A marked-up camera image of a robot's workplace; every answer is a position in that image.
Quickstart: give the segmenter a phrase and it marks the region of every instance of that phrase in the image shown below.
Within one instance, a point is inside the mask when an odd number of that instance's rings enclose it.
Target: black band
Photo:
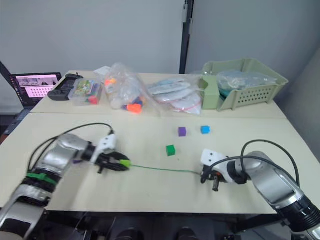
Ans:
[[[277,212],[290,222],[289,227],[295,233],[320,224],[320,211],[306,196]]]
[[[30,226],[31,224],[29,222],[8,218],[1,226],[0,232],[13,233],[24,238]]]
[[[32,173],[34,174],[46,174],[46,176],[53,181],[55,181],[57,184],[59,183],[61,177],[57,174],[54,174],[51,171],[47,171],[42,168],[37,168],[35,169]],[[35,177],[26,177],[23,181],[22,184],[30,185],[30,186],[35,186],[37,188],[43,189],[49,193],[53,193],[56,190],[56,185],[50,182],[47,182],[45,180],[41,180]]]
[[[237,183],[237,184],[246,184],[248,177],[247,176],[241,176],[237,173],[236,170],[236,161],[230,161],[228,162],[226,169],[228,171],[228,174],[230,177]]]
[[[91,157],[93,156],[96,147],[93,146],[91,143],[88,145],[84,153],[82,154],[82,159],[85,161],[90,161]]]

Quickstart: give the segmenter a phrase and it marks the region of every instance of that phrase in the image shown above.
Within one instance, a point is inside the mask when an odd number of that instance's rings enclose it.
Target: table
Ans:
[[[79,73],[79,75],[85,78],[94,78],[95,75],[92,71],[69,71],[68,73]],[[155,73],[140,73],[141,79],[146,84],[152,84],[160,80],[169,78],[184,76],[178,74],[155,74]],[[199,76],[188,75],[191,79],[196,79]],[[31,111],[32,113],[59,113],[59,114],[104,114],[110,115],[115,112],[109,106],[107,97],[105,94],[101,95],[99,105],[94,106],[73,106],[71,101],[53,101],[47,96],[37,104],[37,106]],[[117,114],[119,117],[127,118],[128,113],[120,110]],[[171,111],[162,111],[161,116],[167,117],[192,117],[189,114],[181,114]],[[159,113],[151,106],[147,106],[147,110],[142,112],[143,116],[159,116]],[[236,110],[224,110],[218,112],[216,110],[203,110],[201,114],[202,118],[270,118],[270,119],[287,119],[284,113],[280,110],[275,102],[270,104],[261,103],[250,106],[244,106]]]
[[[119,152],[135,165],[200,172],[200,157],[208,148],[228,156],[240,154],[241,147],[253,139],[275,141],[295,158],[301,188],[316,206],[320,195],[320,165],[306,143],[287,119],[236,117],[155,117],[82,113],[30,113],[0,146],[0,207],[23,179],[33,149],[44,140],[86,123],[104,122],[113,126]],[[202,135],[201,125],[210,125],[211,134]],[[178,137],[178,127],[187,127],[187,136]],[[74,133],[97,144],[108,133],[103,126],[82,128]],[[167,157],[166,146],[175,145],[176,155]],[[294,174],[287,156],[266,143],[255,143],[247,152],[260,150]],[[200,184],[193,173],[169,172],[132,167],[130,171],[105,171],[88,162],[69,169],[54,193],[48,210],[90,212],[274,214],[251,182],[245,185]]]

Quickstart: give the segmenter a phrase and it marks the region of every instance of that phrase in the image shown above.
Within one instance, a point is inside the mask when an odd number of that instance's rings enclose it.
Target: green cable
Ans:
[[[142,168],[142,169],[151,169],[151,170],[159,170],[159,171],[178,172],[178,173],[192,173],[192,174],[201,175],[200,173],[198,173],[196,171],[191,171],[191,170],[175,170],[175,169],[140,166],[140,165],[134,165],[134,164],[132,164],[131,166],[132,167],[137,167],[137,168]]]

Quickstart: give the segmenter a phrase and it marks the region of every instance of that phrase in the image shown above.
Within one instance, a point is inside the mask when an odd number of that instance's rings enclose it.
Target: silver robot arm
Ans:
[[[113,131],[101,139],[97,147],[76,135],[61,135],[56,140],[55,147],[28,172],[0,211],[0,239],[26,240],[40,227],[42,220],[48,214],[44,207],[49,204],[56,186],[73,161],[89,161],[98,165],[100,167],[98,173],[104,168],[127,170],[126,166],[117,161],[129,161],[129,159],[115,152],[115,147],[116,136]]]
[[[251,152],[248,156],[260,157],[272,162],[260,151]],[[205,149],[201,156],[203,170],[225,158],[221,153]],[[210,176],[210,180],[214,181],[213,190],[218,191],[220,180],[244,184],[248,178],[266,202],[289,222],[288,226],[294,239],[320,240],[320,211],[291,177],[267,162],[257,159],[244,158],[243,166],[244,170],[241,160],[237,159],[214,167]]]

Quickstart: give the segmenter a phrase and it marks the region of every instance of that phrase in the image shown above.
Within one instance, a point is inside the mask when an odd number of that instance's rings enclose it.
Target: clear plastic bag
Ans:
[[[77,79],[68,98],[76,106],[97,105],[100,101],[102,84],[98,80]]]
[[[200,115],[202,107],[202,99],[198,93],[186,96],[178,101],[171,103],[175,112],[185,112],[188,114]]]
[[[150,102],[158,112],[157,102],[149,95],[139,76],[121,63],[115,63],[104,77],[104,88],[110,106],[141,113],[143,106]]]
[[[197,81],[199,76],[171,77],[148,85],[148,91],[157,103],[169,106],[175,112],[200,115],[202,99]]]
[[[238,70],[222,71],[216,76],[218,86],[224,95],[232,90],[243,90],[261,85],[275,84],[277,79],[259,72],[242,72]]]

